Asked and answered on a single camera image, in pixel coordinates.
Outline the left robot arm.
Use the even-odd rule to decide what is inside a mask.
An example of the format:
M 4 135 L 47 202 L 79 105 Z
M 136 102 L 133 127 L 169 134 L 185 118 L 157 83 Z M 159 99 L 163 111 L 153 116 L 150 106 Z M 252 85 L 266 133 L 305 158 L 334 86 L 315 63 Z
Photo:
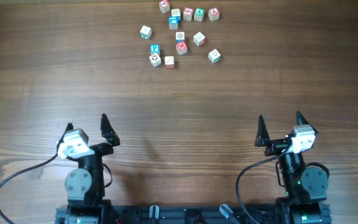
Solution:
M 101 115 L 101 136 L 105 141 L 90 146 L 89 137 L 71 123 L 57 144 L 57 155 L 78 163 L 65 179 L 68 205 L 56 209 L 55 224 L 114 224 L 122 220 L 110 200 L 104 198 L 104 170 L 108 166 L 103 157 L 113 154 L 120 139 L 113 130 L 106 114 Z

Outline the red letter M block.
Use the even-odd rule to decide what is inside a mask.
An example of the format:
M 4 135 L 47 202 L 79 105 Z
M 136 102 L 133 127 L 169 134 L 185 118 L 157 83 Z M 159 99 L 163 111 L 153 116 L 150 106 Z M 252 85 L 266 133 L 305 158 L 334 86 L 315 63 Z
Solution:
M 186 42 L 181 41 L 181 42 L 176 43 L 176 50 L 179 55 L 183 55 L 183 54 L 187 53 L 188 46 L 187 46 Z

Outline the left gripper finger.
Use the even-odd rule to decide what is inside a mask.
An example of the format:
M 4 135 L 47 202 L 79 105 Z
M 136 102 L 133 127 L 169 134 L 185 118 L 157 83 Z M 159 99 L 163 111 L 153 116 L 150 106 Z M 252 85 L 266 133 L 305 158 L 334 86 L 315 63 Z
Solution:
M 64 135 L 66 134 L 66 132 L 71 131 L 71 130 L 73 130 L 73 124 L 72 124 L 72 123 L 68 123 L 67 126 L 66 126 L 66 128 L 65 128 L 65 131 L 64 131 L 64 133 L 63 133 L 63 135 L 62 135 L 62 137 L 61 137 L 61 140 L 63 140 Z
M 115 130 L 112 128 L 109 119 L 105 113 L 101 115 L 101 125 L 100 125 L 101 135 L 105 138 L 106 142 L 108 142 L 112 146 L 119 146 L 121 141 L 116 134 Z

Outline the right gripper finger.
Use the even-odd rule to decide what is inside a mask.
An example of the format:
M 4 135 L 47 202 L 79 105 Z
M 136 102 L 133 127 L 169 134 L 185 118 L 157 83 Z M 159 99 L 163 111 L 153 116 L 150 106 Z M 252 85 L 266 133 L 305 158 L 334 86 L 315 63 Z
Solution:
M 264 147 L 270 144 L 270 136 L 265 125 L 265 120 L 262 115 L 258 118 L 258 130 L 255 137 L 255 147 Z
M 314 131 L 314 135 L 317 136 L 318 135 L 318 131 L 305 119 L 305 117 L 302 115 L 302 113 L 300 111 L 296 112 L 296 122 L 297 125 L 309 125 L 313 131 Z

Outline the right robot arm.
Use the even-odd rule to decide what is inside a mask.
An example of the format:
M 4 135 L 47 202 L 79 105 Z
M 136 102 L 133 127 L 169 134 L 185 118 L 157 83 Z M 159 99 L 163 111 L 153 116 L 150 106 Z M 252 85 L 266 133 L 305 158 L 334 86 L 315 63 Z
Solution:
M 255 146 L 264 147 L 266 156 L 276 156 L 278 183 L 287 196 L 276 199 L 282 223 L 331 223 L 327 199 L 329 170 L 318 162 L 306 163 L 303 153 L 314 146 L 317 130 L 296 112 L 296 126 L 283 139 L 270 139 L 264 117 L 259 116 Z

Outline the blue letter P block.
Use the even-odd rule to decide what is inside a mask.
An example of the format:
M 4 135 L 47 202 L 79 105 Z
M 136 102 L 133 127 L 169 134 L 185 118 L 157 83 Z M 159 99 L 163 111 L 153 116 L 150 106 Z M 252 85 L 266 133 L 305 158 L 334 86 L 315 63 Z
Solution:
M 150 46 L 150 54 L 151 55 L 153 55 L 153 54 L 160 55 L 160 46 L 159 46 L 159 44 L 152 44 Z

